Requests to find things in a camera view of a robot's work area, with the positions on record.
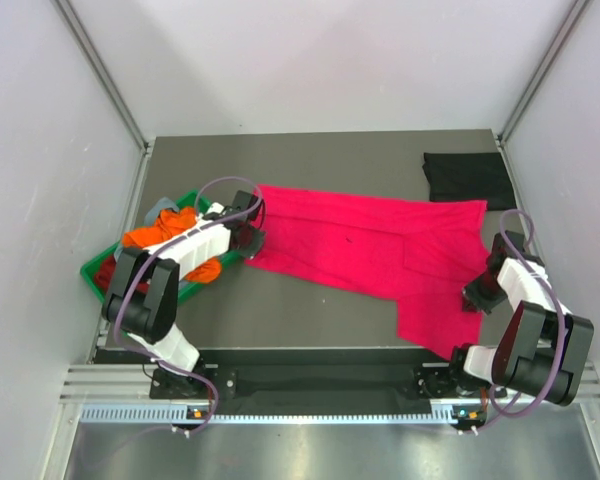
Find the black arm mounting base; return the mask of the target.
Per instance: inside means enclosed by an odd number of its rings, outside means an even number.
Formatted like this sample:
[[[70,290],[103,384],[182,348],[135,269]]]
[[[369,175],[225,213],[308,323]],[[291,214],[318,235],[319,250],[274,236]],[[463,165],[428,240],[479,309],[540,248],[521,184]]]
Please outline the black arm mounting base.
[[[488,390],[417,347],[204,349],[194,372],[231,399],[260,392],[478,398]]]

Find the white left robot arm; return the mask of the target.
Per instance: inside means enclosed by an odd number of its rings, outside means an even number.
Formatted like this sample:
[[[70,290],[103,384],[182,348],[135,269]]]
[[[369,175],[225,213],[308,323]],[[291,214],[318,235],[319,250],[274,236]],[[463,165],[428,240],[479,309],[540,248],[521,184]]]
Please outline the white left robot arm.
[[[212,266],[227,254],[251,259],[262,249],[265,233],[255,221],[264,208],[262,193],[240,190],[228,205],[197,205],[161,213],[154,227],[134,231],[124,241],[102,306],[118,345],[157,365],[185,396],[215,388],[200,351],[176,325],[180,284],[198,272],[211,277]]]

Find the pink t-shirt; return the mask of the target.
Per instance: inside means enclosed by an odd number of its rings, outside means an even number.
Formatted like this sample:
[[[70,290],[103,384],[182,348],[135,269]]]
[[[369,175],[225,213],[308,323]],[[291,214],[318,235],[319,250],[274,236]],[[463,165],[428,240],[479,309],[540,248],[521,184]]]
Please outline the pink t-shirt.
[[[485,266],[484,200],[414,202],[264,185],[262,250],[250,266],[392,300],[396,334],[448,359],[479,341],[463,288]]]

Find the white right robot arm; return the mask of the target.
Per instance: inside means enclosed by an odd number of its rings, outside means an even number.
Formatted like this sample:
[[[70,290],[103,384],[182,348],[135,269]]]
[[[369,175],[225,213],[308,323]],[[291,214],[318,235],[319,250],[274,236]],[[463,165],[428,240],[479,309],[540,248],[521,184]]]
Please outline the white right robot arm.
[[[446,380],[467,396],[492,385],[541,396],[560,406],[576,396],[591,347],[594,326],[554,302],[542,260],[525,249],[525,237],[495,235],[485,271],[463,289],[466,312],[490,314],[507,301],[513,316],[496,347],[464,344],[452,351]]]

